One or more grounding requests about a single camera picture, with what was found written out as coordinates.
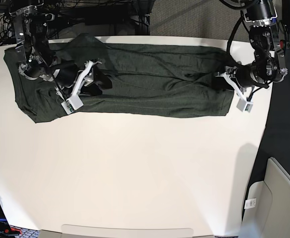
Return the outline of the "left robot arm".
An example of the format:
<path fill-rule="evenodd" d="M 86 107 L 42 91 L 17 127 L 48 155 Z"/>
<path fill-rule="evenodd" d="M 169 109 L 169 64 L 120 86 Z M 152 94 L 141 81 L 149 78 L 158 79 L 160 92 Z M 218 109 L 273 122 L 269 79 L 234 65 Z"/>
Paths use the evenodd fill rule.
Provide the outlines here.
<path fill-rule="evenodd" d="M 218 89 L 234 91 L 239 97 L 237 108 L 250 112 L 253 95 L 270 84 L 284 80 L 288 73 L 285 51 L 279 38 L 277 12 L 271 0 L 223 0 L 226 7 L 240 11 L 226 45 L 229 65 L 215 73 L 213 85 Z M 243 65 L 231 55 L 233 38 L 240 25 L 245 26 L 254 60 Z"/>

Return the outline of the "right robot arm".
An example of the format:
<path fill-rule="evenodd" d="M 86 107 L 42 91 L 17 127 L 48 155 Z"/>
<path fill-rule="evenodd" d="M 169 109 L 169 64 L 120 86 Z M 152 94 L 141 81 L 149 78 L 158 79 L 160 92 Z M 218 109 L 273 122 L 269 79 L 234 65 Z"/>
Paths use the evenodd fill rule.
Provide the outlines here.
<path fill-rule="evenodd" d="M 18 72 L 28 80 L 41 78 L 53 81 L 62 107 L 69 115 L 83 106 L 80 95 L 100 96 L 112 89 L 112 81 L 98 68 L 100 60 L 88 60 L 78 67 L 73 60 L 65 60 L 50 49 L 48 23 L 55 19 L 52 13 L 39 8 L 42 0 L 12 0 L 12 16 L 17 46 Z"/>

